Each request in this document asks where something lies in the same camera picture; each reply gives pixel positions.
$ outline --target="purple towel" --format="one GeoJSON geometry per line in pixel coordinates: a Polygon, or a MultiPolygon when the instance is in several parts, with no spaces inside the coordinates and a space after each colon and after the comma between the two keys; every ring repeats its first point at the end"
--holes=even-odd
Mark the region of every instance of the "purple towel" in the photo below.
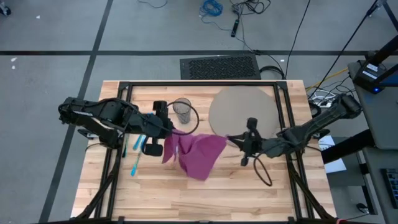
{"type": "Polygon", "coordinates": [[[172,134],[164,142],[162,163],[169,161],[178,151],[180,166],[187,175],[195,179],[206,180],[225,146],[226,138],[213,134],[199,134],[197,136],[172,134]]]}

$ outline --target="wooden table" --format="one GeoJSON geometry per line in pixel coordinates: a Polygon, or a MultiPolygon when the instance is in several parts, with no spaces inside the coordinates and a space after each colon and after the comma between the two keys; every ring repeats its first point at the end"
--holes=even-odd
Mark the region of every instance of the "wooden table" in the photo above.
{"type": "MultiPolygon", "coordinates": [[[[289,80],[287,85],[295,124],[303,124],[311,119],[303,82],[289,80]]],[[[116,97],[118,86],[119,81],[104,81],[99,99],[116,97]]],[[[226,87],[135,86],[132,91],[132,103],[138,105],[141,112],[149,113],[152,111],[154,100],[171,102],[177,98],[186,97],[200,114],[200,125],[195,134],[213,134],[208,122],[209,107],[213,97],[223,88],[226,87]]],[[[259,86],[258,88],[275,98],[272,87],[259,86]]],[[[289,126],[282,96],[284,118],[286,125],[289,126]]],[[[169,109],[169,113],[169,117],[178,129],[188,131],[195,125],[194,114],[192,114],[191,122],[182,126],[178,123],[172,109],[169,109]]],[[[127,156],[121,161],[113,220],[117,220],[118,216],[125,216],[126,220],[286,221],[287,217],[295,216],[284,156],[274,159],[266,156],[261,158],[273,180],[272,187],[266,186],[259,180],[254,173],[252,159],[248,166],[241,167],[240,161],[243,154],[231,146],[227,146],[221,153],[206,181],[188,178],[178,163],[172,160],[162,164],[161,157],[145,155],[140,159],[136,175],[131,177],[130,172],[137,156],[137,151],[132,150],[136,139],[137,135],[130,135],[127,156]]],[[[310,145],[318,147],[317,142],[313,140],[310,145]]],[[[83,211],[98,190],[105,152],[106,149],[101,146],[93,146],[87,150],[73,206],[73,217],[83,211]]],[[[307,148],[303,163],[310,190],[322,206],[335,216],[320,152],[307,148]]],[[[108,195],[109,190],[104,198],[103,216],[108,195]]],[[[303,216],[306,217],[301,191],[299,195],[303,216]]]]}

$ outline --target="blue marker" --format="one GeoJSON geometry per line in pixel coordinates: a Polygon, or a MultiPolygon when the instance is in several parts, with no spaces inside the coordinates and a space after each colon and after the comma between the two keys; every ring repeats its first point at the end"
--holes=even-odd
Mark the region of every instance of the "blue marker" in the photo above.
{"type": "Polygon", "coordinates": [[[142,139],[142,135],[140,134],[139,136],[138,136],[138,139],[137,139],[137,141],[136,141],[136,143],[134,144],[134,146],[132,147],[132,150],[137,150],[138,149],[138,145],[139,145],[139,143],[141,142],[141,139],[142,139]]]}
{"type": "Polygon", "coordinates": [[[139,158],[141,157],[141,154],[142,154],[142,150],[144,150],[144,147],[145,147],[145,138],[142,140],[142,142],[141,142],[141,150],[138,152],[138,155],[137,155],[137,159],[136,159],[136,163],[134,164],[134,166],[132,167],[132,170],[131,170],[131,176],[132,177],[134,177],[134,175],[136,174],[136,170],[137,170],[137,166],[138,166],[138,161],[139,161],[139,158]]]}

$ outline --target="cable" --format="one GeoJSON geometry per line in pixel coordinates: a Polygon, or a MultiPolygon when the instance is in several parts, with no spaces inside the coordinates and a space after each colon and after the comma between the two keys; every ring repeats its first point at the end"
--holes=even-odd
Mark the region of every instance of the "cable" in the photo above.
{"type": "Polygon", "coordinates": [[[197,125],[196,125],[190,132],[188,132],[188,133],[175,133],[175,132],[172,132],[172,133],[173,133],[173,134],[176,134],[176,135],[180,135],[180,136],[192,134],[194,131],[196,131],[196,129],[197,129],[198,126],[199,126],[199,114],[198,114],[198,111],[197,111],[192,105],[189,105],[188,103],[186,103],[186,102],[181,102],[181,101],[173,101],[173,102],[169,103],[169,104],[167,105],[167,107],[169,107],[170,105],[176,104],[176,103],[181,103],[181,104],[187,105],[187,106],[189,106],[189,108],[191,108],[191,109],[193,110],[193,112],[195,112],[195,114],[196,114],[196,116],[197,116],[197,125]]]}
{"type": "Polygon", "coordinates": [[[273,72],[276,72],[276,73],[278,73],[279,75],[281,75],[281,77],[282,77],[283,80],[286,79],[286,78],[285,78],[284,72],[283,72],[280,68],[275,67],[275,66],[273,66],[273,65],[267,65],[267,66],[264,66],[264,67],[262,67],[262,68],[260,69],[260,73],[262,73],[262,72],[264,72],[264,71],[273,71],[273,72]]]}
{"type": "Polygon", "coordinates": [[[219,16],[223,13],[223,5],[216,0],[206,0],[203,2],[200,11],[205,15],[219,16]]]}
{"type": "MultiPolygon", "coordinates": [[[[217,26],[217,28],[219,29],[219,30],[222,30],[222,31],[228,31],[228,32],[231,32],[232,31],[232,29],[224,29],[224,28],[221,28],[216,22],[214,22],[214,21],[204,21],[203,19],[206,17],[206,16],[208,16],[208,14],[200,14],[200,17],[201,17],[201,21],[202,21],[202,23],[204,23],[204,24],[214,24],[214,25],[216,25],[217,26]]],[[[243,31],[243,39],[244,39],[244,26],[243,26],[243,20],[242,20],[242,31],[243,31]]],[[[253,50],[247,45],[247,43],[246,43],[246,41],[245,40],[241,40],[241,39],[239,39],[237,36],[235,36],[235,39],[237,39],[238,41],[240,41],[240,42],[242,42],[244,45],[243,45],[243,47],[247,47],[248,49],[249,49],[249,51],[250,52],[252,52],[253,53],[253,50]]]]}
{"type": "Polygon", "coordinates": [[[353,219],[355,219],[355,218],[361,218],[361,217],[364,217],[364,216],[366,216],[366,215],[370,215],[370,213],[365,214],[365,215],[360,215],[360,216],[357,216],[357,217],[353,217],[353,218],[345,218],[344,220],[353,220],[353,219]]]}
{"type": "MultiPolygon", "coordinates": [[[[332,83],[332,84],[330,84],[330,85],[328,85],[328,86],[325,86],[324,88],[329,87],[329,86],[332,86],[332,85],[334,85],[334,84],[336,84],[336,83],[339,83],[337,86],[335,86],[335,87],[332,88],[330,91],[328,91],[327,94],[326,94],[326,96],[324,96],[324,98],[323,98],[321,101],[319,101],[317,104],[320,105],[320,103],[321,103],[322,101],[333,99],[334,97],[333,97],[333,98],[328,98],[328,96],[329,96],[330,94],[336,95],[337,93],[332,93],[332,91],[333,91],[333,90],[337,90],[337,88],[338,88],[339,86],[343,86],[342,84],[343,84],[344,81],[347,80],[348,78],[349,78],[349,76],[346,77],[345,79],[343,79],[342,81],[337,81],[337,82],[334,82],[334,83],[332,83]]],[[[341,92],[341,93],[348,93],[348,92],[351,92],[351,94],[354,95],[352,91],[347,91],[347,92],[345,92],[345,91],[340,91],[340,92],[341,92]]]]}
{"type": "Polygon", "coordinates": [[[169,0],[166,0],[166,2],[163,5],[161,5],[161,6],[154,6],[154,5],[152,5],[151,3],[147,2],[147,1],[138,0],[138,2],[146,3],[146,4],[150,5],[151,7],[155,8],[155,9],[160,9],[160,8],[164,7],[165,5],[167,5],[168,1],[169,0]]]}
{"type": "MultiPolygon", "coordinates": [[[[375,2],[373,3],[373,5],[371,6],[371,8],[373,8],[373,6],[378,2],[378,0],[375,0],[375,2]]],[[[356,32],[359,30],[359,28],[361,27],[362,23],[365,21],[365,19],[369,16],[370,14],[370,10],[367,11],[366,15],[362,18],[361,22],[359,23],[359,25],[357,26],[357,28],[355,29],[353,35],[351,35],[351,37],[348,39],[347,43],[345,44],[345,46],[343,47],[343,50],[340,51],[340,53],[338,54],[336,60],[333,62],[333,64],[331,65],[331,67],[329,68],[328,72],[326,72],[326,75],[322,78],[322,81],[319,83],[319,85],[317,86],[317,88],[315,89],[315,91],[318,90],[318,88],[322,85],[322,83],[325,81],[326,77],[328,76],[328,74],[330,73],[331,69],[335,66],[337,60],[340,58],[340,56],[343,54],[344,50],[347,48],[348,44],[351,42],[351,40],[354,38],[356,32]]]]}
{"type": "MultiPolygon", "coordinates": [[[[328,78],[325,79],[325,81],[328,80],[328,79],[331,79],[331,78],[333,78],[335,76],[341,75],[343,72],[345,72],[347,70],[348,70],[348,68],[344,68],[343,70],[340,70],[340,71],[330,75],[328,78]]],[[[321,83],[321,82],[317,82],[316,84],[314,84],[314,85],[312,85],[310,87],[305,87],[305,91],[310,91],[312,88],[314,88],[319,83],[321,83]]]]}
{"type": "Polygon", "coordinates": [[[99,144],[101,144],[101,143],[99,142],[99,143],[91,144],[91,145],[86,147],[85,151],[87,151],[87,149],[91,148],[92,146],[96,146],[96,145],[99,145],[99,144]]]}
{"type": "MultiPolygon", "coordinates": [[[[277,146],[283,145],[283,144],[285,144],[285,143],[286,143],[286,142],[281,142],[281,143],[276,144],[275,146],[272,146],[272,147],[270,147],[270,148],[268,148],[268,149],[266,149],[266,150],[267,150],[267,151],[268,151],[268,150],[271,150],[271,149],[273,149],[273,148],[275,148],[275,147],[277,147],[277,146]]],[[[254,161],[253,161],[253,168],[254,168],[254,171],[256,172],[257,176],[261,179],[261,181],[262,181],[263,183],[265,183],[267,186],[271,187],[271,186],[272,186],[272,179],[271,179],[271,177],[269,176],[269,173],[268,173],[268,171],[267,171],[265,165],[262,163],[262,161],[261,161],[260,158],[259,158],[261,155],[263,155],[263,154],[266,153],[266,152],[265,152],[266,150],[261,151],[261,152],[254,158],[254,161]],[[257,170],[257,167],[256,167],[256,162],[257,162],[257,161],[260,162],[260,165],[261,165],[262,168],[264,169],[264,172],[266,173],[269,182],[267,182],[266,180],[264,180],[264,178],[262,178],[261,174],[260,174],[259,171],[257,170]]]]}
{"type": "Polygon", "coordinates": [[[268,173],[266,167],[264,166],[264,164],[262,163],[262,161],[259,159],[259,157],[260,157],[261,155],[263,155],[263,154],[264,154],[263,152],[262,152],[262,153],[259,153],[259,154],[254,158],[253,167],[254,167],[254,171],[256,172],[257,176],[261,179],[261,181],[262,181],[263,183],[265,183],[267,186],[271,187],[271,186],[272,186],[271,177],[269,176],[269,173],[268,173]],[[264,180],[264,178],[262,178],[261,174],[260,174],[259,171],[257,170],[256,161],[259,161],[259,162],[260,162],[260,165],[262,166],[262,168],[264,169],[265,173],[267,174],[267,178],[268,178],[269,182],[267,182],[266,180],[264,180]]]}
{"type": "Polygon", "coordinates": [[[312,147],[312,146],[306,146],[306,147],[309,147],[310,149],[315,149],[315,150],[317,150],[317,151],[320,151],[320,152],[321,152],[321,150],[320,150],[320,149],[317,149],[317,148],[315,148],[315,147],[312,147]]]}
{"type": "Polygon", "coordinates": [[[305,17],[305,15],[307,14],[307,10],[308,10],[308,7],[310,6],[310,2],[311,2],[311,0],[308,0],[307,6],[306,6],[305,11],[304,11],[304,15],[303,15],[303,17],[301,18],[300,25],[298,25],[297,32],[296,32],[296,35],[295,35],[295,37],[294,37],[294,41],[293,41],[292,48],[291,48],[291,50],[290,50],[290,52],[289,52],[289,56],[287,56],[287,63],[286,63],[286,78],[287,78],[287,70],[289,69],[289,60],[290,60],[290,56],[292,55],[292,51],[293,51],[294,45],[296,44],[297,36],[298,36],[298,34],[299,34],[301,25],[303,24],[304,17],[305,17]]]}
{"type": "Polygon", "coordinates": [[[233,12],[238,15],[238,19],[240,19],[242,16],[245,15],[251,15],[251,14],[262,14],[265,12],[268,7],[271,5],[270,0],[266,0],[268,2],[267,6],[263,3],[260,2],[260,0],[245,0],[243,2],[239,3],[233,3],[232,0],[229,0],[230,3],[232,4],[233,12]],[[244,13],[244,7],[247,7],[247,9],[250,12],[244,13]]]}

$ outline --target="black floor stripe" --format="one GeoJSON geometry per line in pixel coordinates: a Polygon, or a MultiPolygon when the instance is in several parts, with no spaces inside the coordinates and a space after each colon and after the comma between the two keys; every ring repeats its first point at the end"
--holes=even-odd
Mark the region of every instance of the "black floor stripe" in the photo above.
{"type": "Polygon", "coordinates": [[[387,15],[390,17],[390,20],[392,22],[392,24],[394,25],[394,27],[396,28],[396,30],[398,31],[398,21],[397,18],[395,17],[394,13],[391,11],[390,6],[388,5],[388,3],[384,3],[384,9],[387,12],[387,15]]]}
{"type": "MultiPolygon", "coordinates": [[[[93,67],[94,67],[94,63],[95,63],[95,59],[96,59],[95,53],[97,53],[98,49],[100,48],[102,36],[104,34],[106,22],[108,21],[109,12],[111,11],[112,3],[113,3],[113,0],[108,0],[108,2],[106,3],[106,7],[104,10],[102,20],[101,20],[101,24],[99,25],[97,36],[96,36],[96,39],[94,42],[93,50],[91,52],[89,52],[90,59],[88,60],[86,72],[84,74],[83,81],[81,83],[80,90],[78,93],[78,98],[80,98],[80,99],[83,99],[86,94],[88,82],[90,80],[91,73],[93,71],[93,67]]],[[[51,180],[49,192],[47,193],[47,197],[44,202],[43,210],[42,210],[42,213],[39,218],[39,223],[45,223],[45,222],[49,221],[52,206],[54,204],[55,196],[57,195],[58,187],[60,185],[63,169],[65,167],[65,162],[68,157],[68,153],[69,153],[70,145],[72,143],[74,132],[75,132],[75,127],[69,126],[67,134],[65,136],[65,140],[63,141],[60,156],[58,157],[57,166],[55,167],[54,175],[51,180]]]]}
{"type": "MultiPolygon", "coordinates": [[[[260,50],[262,54],[269,55],[289,55],[288,50],[260,50]]],[[[367,54],[367,50],[346,50],[343,56],[363,56],[367,54]]],[[[0,55],[15,56],[184,56],[184,55],[234,55],[241,54],[241,50],[44,50],[44,51],[18,51],[8,50],[0,51],[0,55]]],[[[294,50],[294,56],[337,56],[339,50],[294,50]]]]}

